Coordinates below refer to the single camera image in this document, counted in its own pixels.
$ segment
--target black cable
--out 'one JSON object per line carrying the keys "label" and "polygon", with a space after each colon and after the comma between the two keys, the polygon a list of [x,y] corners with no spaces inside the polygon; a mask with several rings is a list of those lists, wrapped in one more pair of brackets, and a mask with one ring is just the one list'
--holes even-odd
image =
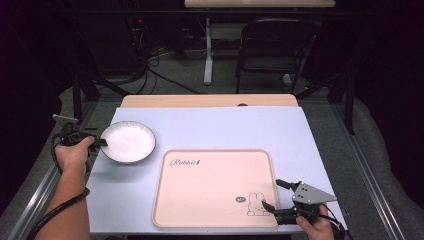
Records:
{"label": "black cable", "polygon": [[153,88],[152,88],[152,90],[150,90],[150,92],[147,94],[147,95],[151,95],[152,93],[153,93],[153,91],[155,90],[155,88],[156,88],[156,84],[158,83],[158,76],[157,75],[155,75],[155,83],[153,84]]}
{"label": "black cable", "polygon": [[[147,59],[147,64],[149,65],[149,66],[151,66],[151,67],[157,67],[157,66],[159,66],[159,63],[160,63],[160,56],[162,55],[162,54],[165,54],[165,53],[167,53],[168,51],[165,51],[165,52],[159,52],[159,50],[157,49],[157,47],[156,48],[153,48],[153,50],[152,50],[152,57],[150,57],[149,59]],[[150,61],[152,60],[152,59],[157,59],[156,61],[156,64],[152,64]]]}
{"label": "black cable", "polygon": [[136,73],[134,73],[133,76],[131,76],[128,79],[123,79],[123,80],[119,80],[119,81],[111,81],[111,79],[109,79],[109,81],[112,82],[115,85],[125,85],[125,84],[128,84],[128,83],[136,82],[138,79],[143,77],[143,75],[144,75],[143,72],[136,72]]}
{"label": "black cable", "polygon": [[165,80],[165,81],[171,82],[171,83],[176,84],[176,85],[178,85],[178,86],[180,86],[180,87],[182,87],[182,88],[184,88],[184,89],[187,89],[187,90],[189,90],[189,91],[190,91],[190,92],[192,92],[192,93],[196,93],[196,94],[206,94],[206,93],[204,93],[204,92],[199,92],[199,91],[197,91],[197,90],[195,90],[195,89],[192,89],[192,88],[190,88],[190,87],[187,87],[187,86],[185,86],[185,85],[183,85],[183,84],[181,84],[181,83],[179,83],[179,82],[176,82],[176,81],[174,81],[174,80],[171,80],[171,79],[169,79],[169,78],[166,78],[166,77],[164,77],[164,76],[160,75],[159,73],[157,73],[157,72],[155,72],[155,71],[151,70],[150,68],[149,68],[149,69],[147,69],[147,71],[150,71],[151,73],[155,74],[156,76],[158,76],[158,77],[162,78],[162,79],[163,79],[163,80]]}
{"label": "black cable", "polygon": [[44,225],[46,225],[46,223],[48,223],[52,218],[54,218],[57,214],[59,214],[60,212],[62,212],[66,208],[68,208],[68,207],[74,205],[75,203],[81,201],[82,199],[84,199],[86,196],[88,196],[88,194],[90,194],[90,190],[88,188],[85,188],[84,192],[81,193],[80,195],[69,199],[68,201],[60,204],[59,206],[57,206],[56,208],[54,208],[53,210],[51,210],[49,213],[47,213],[32,228],[30,234],[27,237],[27,240],[33,240],[33,239],[35,239],[35,237],[37,236],[38,232],[41,230],[41,228],[44,227]]}
{"label": "black cable", "polygon": [[331,215],[332,215],[333,217],[325,216],[325,215],[322,215],[322,214],[318,214],[318,217],[322,217],[322,218],[328,219],[328,220],[330,220],[331,222],[333,222],[333,223],[337,226],[337,228],[340,230],[340,232],[341,232],[341,234],[342,234],[342,239],[344,239],[344,235],[345,235],[345,234],[347,234],[347,235],[348,235],[348,237],[349,237],[351,240],[353,240],[352,236],[350,235],[350,232],[349,232],[349,231],[347,231],[347,230],[344,228],[343,224],[342,224],[341,222],[339,222],[339,220],[337,220],[337,218],[336,218],[336,216],[334,215],[333,211],[331,211],[331,209],[330,209],[327,205],[325,205],[325,204],[322,204],[322,205],[324,205],[324,207],[325,207],[325,208],[327,208],[327,210],[331,213]]}
{"label": "black cable", "polygon": [[54,165],[56,166],[56,168],[59,171],[59,173],[62,174],[62,168],[60,167],[59,162],[57,161],[56,152],[54,151],[54,149],[58,145],[58,143],[55,143],[56,139],[59,139],[59,140],[61,139],[61,137],[60,137],[59,134],[55,134],[52,137],[52,139],[51,139],[51,142],[50,142],[50,153],[52,155]]}
{"label": "black cable", "polygon": [[143,85],[141,85],[140,89],[135,93],[136,95],[140,94],[141,90],[143,90],[143,88],[146,86],[146,83],[147,83],[147,71],[146,71],[146,75],[145,75],[145,78],[144,78],[144,83],[143,83]]}

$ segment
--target black curtain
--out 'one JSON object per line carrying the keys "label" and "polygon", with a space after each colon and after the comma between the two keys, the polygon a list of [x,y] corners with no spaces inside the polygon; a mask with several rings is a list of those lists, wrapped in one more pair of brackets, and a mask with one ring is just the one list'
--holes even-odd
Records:
{"label": "black curtain", "polygon": [[[365,36],[370,42],[361,53],[355,96],[368,106],[382,132],[392,172],[424,208],[424,5],[401,0],[336,2],[339,9],[379,13],[378,27]],[[325,21],[302,75],[317,84],[340,71],[369,26],[370,21]]]}
{"label": "black curtain", "polygon": [[25,180],[60,113],[59,93],[69,69],[34,1],[0,3],[1,138],[0,212]]}

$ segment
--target white bowl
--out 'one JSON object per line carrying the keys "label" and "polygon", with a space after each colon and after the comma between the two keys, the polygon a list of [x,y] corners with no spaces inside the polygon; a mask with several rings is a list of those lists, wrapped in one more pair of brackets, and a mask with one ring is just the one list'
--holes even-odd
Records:
{"label": "white bowl", "polygon": [[120,163],[135,163],[152,153],[156,140],[150,128],[133,122],[122,121],[106,128],[101,137],[108,146],[101,149],[110,159]]}

